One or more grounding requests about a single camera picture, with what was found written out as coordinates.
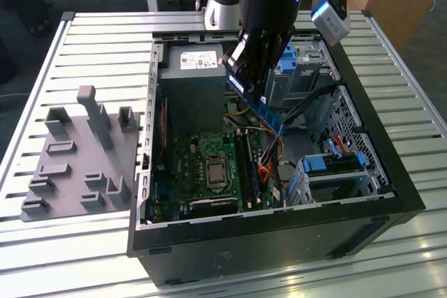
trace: motherboard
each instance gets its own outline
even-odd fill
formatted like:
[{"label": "motherboard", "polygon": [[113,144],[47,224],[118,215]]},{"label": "motherboard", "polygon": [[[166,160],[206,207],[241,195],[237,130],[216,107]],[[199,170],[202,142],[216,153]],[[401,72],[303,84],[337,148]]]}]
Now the motherboard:
[{"label": "motherboard", "polygon": [[[159,220],[267,208],[269,196],[259,191],[256,175],[261,154],[257,131],[175,137],[172,178],[156,183]],[[245,164],[247,156],[254,171]]]}]

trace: floor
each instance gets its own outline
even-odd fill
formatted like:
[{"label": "floor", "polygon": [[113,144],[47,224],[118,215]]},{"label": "floor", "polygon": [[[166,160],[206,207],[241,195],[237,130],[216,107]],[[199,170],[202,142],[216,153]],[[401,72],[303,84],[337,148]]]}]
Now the floor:
[{"label": "floor", "polygon": [[[57,25],[64,11],[132,12],[147,11],[146,0],[45,0],[50,17]],[[171,9],[187,0],[159,0]],[[444,119],[447,119],[447,0],[437,0],[436,7],[418,27],[402,57]],[[27,96],[1,97],[5,94],[31,92],[52,34],[31,38],[15,12],[0,6],[0,38],[17,66],[17,75],[0,85],[0,160],[8,146],[26,104]]]}]

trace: red wire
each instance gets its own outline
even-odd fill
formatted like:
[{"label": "red wire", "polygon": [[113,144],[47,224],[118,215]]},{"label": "red wire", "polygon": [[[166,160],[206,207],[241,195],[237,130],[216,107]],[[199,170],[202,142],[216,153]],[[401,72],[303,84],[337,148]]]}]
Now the red wire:
[{"label": "red wire", "polygon": [[273,179],[272,168],[273,168],[273,163],[272,163],[272,161],[270,161],[268,166],[266,167],[266,169],[267,169],[267,171],[269,173],[267,173],[266,171],[261,170],[261,172],[265,173],[265,176],[264,176],[264,178],[262,180],[263,184],[267,183],[269,178]]},{"label": "red wire", "polygon": [[159,154],[159,158],[156,160],[156,167],[158,168],[161,155],[163,154],[163,150],[165,149],[165,130],[163,127],[163,115],[165,114],[165,105],[163,104],[163,101],[161,101],[161,150]]},{"label": "red wire", "polygon": [[333,136],[332,139],[338,144],[338,147],[340,148],[340,151],[342,153],[347,153],[348,151],[346,150],[346,148],[343,145],[342,139],[340,138],[340,136]]}]

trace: open computer tower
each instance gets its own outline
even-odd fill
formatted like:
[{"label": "open computer tower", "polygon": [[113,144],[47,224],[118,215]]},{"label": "open computer tower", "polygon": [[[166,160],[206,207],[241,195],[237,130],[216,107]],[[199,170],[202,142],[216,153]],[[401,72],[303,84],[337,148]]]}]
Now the open computer tower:
[{"label": "open computer tower", "polygon": [[269,133],[221,64],[237,32],[154,40],[128,255],[156,285],[352,255],[424,210],[340,44],[297,31],[270,71],[264,101],[279,117],[338,85],[287,128],[268,178]]}]

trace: gray plastic holder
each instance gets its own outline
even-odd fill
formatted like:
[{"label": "gray plastic holder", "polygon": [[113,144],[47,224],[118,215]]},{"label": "gray plastic holder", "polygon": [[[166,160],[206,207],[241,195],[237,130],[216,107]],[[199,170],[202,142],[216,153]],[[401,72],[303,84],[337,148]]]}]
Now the gray plastic holder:
[{"label": "gray plastic holder", "polygon": [[29,181],[29,189],[37,195],[51,193],[56,187],[49,177],[33,178]]},{"label": "gray plastic holder", "polygon": [[45,214],[48,212],[49,208],[50,204],[41,197],[24,200],[22,203],[22,211],[29,216]]},{"label": "gray plastic holder", "polygon": [[115,206],[123,207],[131,199],[131,192],[127,187],[126,181],[121,176],[119,179],[118,188],[110,178],[107,180],[107,188],[105,194],[109,196],[110,200]]},{"label": "gray plastic holder", "polygon": [[100,211],[105,205],[99,191],[82,194],[80,203],[87,211]]},{"label": "gray plastic holder", "polygon": [[140,115],[129,107],[109,115],[94,95],[94,87],[78,91],[88,117],[69,117],[63,107],[49,109],[49,133],[23,203],[22,221],[130,207],[128,186],[135,178]]},{"label": "gray plastic holder", "polygon": [[67,124],[70,121],[71,119],[65,111],[65,108],[52,107],[48,110],[44,122],[55,139],[65,139],[68,138],[68,134],[64,124]]}]

